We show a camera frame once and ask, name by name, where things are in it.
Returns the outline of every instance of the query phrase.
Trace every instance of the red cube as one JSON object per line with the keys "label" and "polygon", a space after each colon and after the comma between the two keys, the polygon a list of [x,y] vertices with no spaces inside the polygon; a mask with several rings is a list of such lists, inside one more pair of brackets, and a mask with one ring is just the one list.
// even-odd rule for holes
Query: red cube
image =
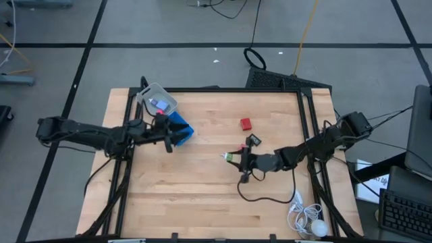
{"label": "red cube", "polygon": [[252,129],[252,124],[251,124],[249,118],[243,118],[243,119],[241,119],[240,120],[240,124],[242,125],[243,131],[251,130]]}

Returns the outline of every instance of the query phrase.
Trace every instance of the keyboard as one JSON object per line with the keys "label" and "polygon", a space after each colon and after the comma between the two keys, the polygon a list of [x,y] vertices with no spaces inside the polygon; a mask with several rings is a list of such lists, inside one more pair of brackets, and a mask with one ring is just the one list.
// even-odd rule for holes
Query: keyboard
{"label": "keyboard", "polygon": [[379,227],[416,240],[432,241],[432,202],[381,189]]}

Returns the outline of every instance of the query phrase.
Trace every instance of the wooden table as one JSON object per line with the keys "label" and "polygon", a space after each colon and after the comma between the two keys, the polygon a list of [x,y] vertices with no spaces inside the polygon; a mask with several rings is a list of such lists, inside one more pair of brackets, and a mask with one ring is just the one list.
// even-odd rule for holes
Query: wooden table
{"label": "wooden table", "polygon": [[[124,238],[237,238],[297,239],[288,227],[288,206],[271,201],[246,202],[236,190],[237,169],[226,163],[221,153],[235,151],[251,133],[263,142],[256,154],[272,153],[283,146],[304,142],[296,94],[252,92],[176,92],[178,111],[194,128],[194,136],[174,152],[164,144],[136,147],[121,236]],[[103,125],[120,126],[126,109],[128,89],[111,90]],[[313,89],[320,126],[335,122],[327,89]],[[305,100],[309,133],[312,131]],[[249,117],[251,131],[242,131],[240,119]],[[336,157],[345,159],[337,152]],[[94,158],[92,172],[106,161],[102,152]],[[313,204],[311,180],[306,160],[295,169],[297,190],[306,205]],[[97,174],[88,186],[77,234],[87,230],[107,203],[114,163]],[[350,176],[344,163],[327,164],[335,206],[353,229],[362,228]],[[248,198],[270,196],[287,200],[292,194],[292,172],[268,173],[263,182],[253,178],[242,184]],[[323,207],[329,223],[327,208]],[[117,209],[113,210],[110,232],[114,231]]]}

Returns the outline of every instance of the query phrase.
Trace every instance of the white cable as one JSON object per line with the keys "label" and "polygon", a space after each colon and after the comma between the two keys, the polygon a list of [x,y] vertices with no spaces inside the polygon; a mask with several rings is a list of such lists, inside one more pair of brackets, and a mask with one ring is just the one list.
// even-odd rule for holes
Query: white cable
{"label": "white cable", "polygon": [[12,47],[11,50],[9,51],[9,53],[7,54],[6,58],[0,63],[0,68],[3,66],[3,64],[5,64],[5,62],[7,60],[9,60],[10,55],[12,54],[12,52],[14,51],[15,48],[15,40],[16,40],[16,12],[15,12],[15,3],[14,0],[11,0],[12,3],[12,11],[13,11],[13,41],[12,41]]}
{"label": "white cable", "polygon": [[[291,203],[290,210],[288,212],[287,221],[288,226],[290,226],[291,230],[297,231],[299,233],[305,233],[305,234],[312,234],[308,232],[306,229],[306,226],[308,225],[308,222],[313,222],[314,220],[318,219],[319,212],[321,212],[322,207],[319,204],[312,204],[308,207],[303,207],[299,203],[298,200],[295,200]],[[291,219],[290,215],[292,212],[297,213],[296,220],[295,220],[295,228],[291,225]]]}

